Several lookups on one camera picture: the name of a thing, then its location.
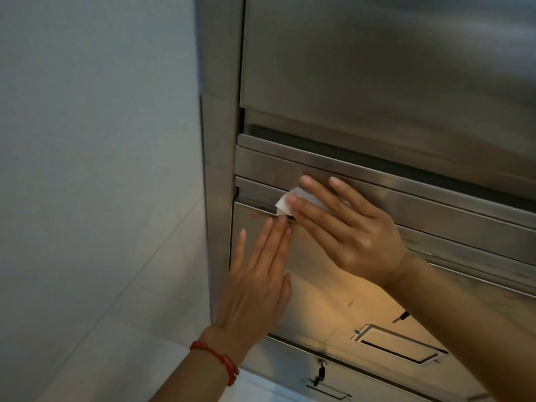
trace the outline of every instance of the lock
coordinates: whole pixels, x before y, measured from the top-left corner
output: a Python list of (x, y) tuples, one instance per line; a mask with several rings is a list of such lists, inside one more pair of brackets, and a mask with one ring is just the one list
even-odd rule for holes
[(326, 365), (327, 363), (324, 360), (318, 359), (318, 365), (320, 365), (320, 368), (318, 369), (318, 375), (315, 377), (315, 379), (312, 382), (312, 386), (317, 387), (320, 382), (322, 382), (326, 377)]

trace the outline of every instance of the red string bracelet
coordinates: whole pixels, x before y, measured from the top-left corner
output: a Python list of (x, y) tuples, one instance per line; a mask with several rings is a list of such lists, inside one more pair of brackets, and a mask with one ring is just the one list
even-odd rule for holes
[(227, 386), (231, 386), (235, 383), (236, 376), (240, 374), (240, 370), (235, 365), (235, 363), (233, 363), (231, 357), (225, 354), (218, 354), (216, 351), (214, 351), (208, 345), (201, 341), (194, 341), (190, 346), (190, 351), (194, 350), (195, 348), (203, 351), (208, 351), (225, 366), (227, 374), (229, 375), (229, 382), (227, 383)]

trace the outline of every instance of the left hand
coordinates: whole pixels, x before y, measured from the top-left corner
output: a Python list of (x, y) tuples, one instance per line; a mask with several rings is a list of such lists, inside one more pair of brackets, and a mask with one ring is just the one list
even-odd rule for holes
[(266, 220), (243, 266), (245, 239), (242, 230), (216, 321), (200, 337), (218, 353), (229, 355), (236, 365), (275, 327), (292, 294), (290, 275), (283, 275), (292, 241), (287, 217)]

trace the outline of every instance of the paper towel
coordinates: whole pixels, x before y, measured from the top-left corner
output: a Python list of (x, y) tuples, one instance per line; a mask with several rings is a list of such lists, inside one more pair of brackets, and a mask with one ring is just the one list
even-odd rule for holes
[(286, 214), (287, 216), (292, 216), (292, 211), (287, 205), (287, 196), (288, 195), (295, 195), (299, 197), (303, 197), (308, 202), (314, 204), (315, 206), (319, 207), (320, 209), (323, 209), (327, 211), (328, 213), (331, 213), (326, 206), (324, 206), (324, 203), (322, 203), (320, 200), (318, 200), (315, 196), (311, 195), (311, 193), (305, 192), (305, 190), (301, 188), (294, 188), (290, 192), (285, 193), (281, 199), (276, 203), (277, 207), (277, 215), (281, 216), (283, 214)]

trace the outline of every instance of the white wall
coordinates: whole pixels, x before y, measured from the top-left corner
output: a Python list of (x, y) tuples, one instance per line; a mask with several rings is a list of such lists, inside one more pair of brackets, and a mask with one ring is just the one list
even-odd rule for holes
[[(0, 390), (18, 402), (53, 384), (168, 237), (180, 251), (153, 258), (164, 269), (138, 275), (117, 321), (143, 326), (129, 308), (154, 304), (158, 325), (173, 317), (167, 302), (206, 288), (203, 174), (192, 0), (2, 0), (1, 10)], [(195, 234), (170, 237), (194, 207)], [(154, 295), (172, 288), (171, 299)], [(196, 294), (201, 320), (182, 341), (208, 319), (207, 292)], [(178, 341), (173, 329), (158, 334)]]

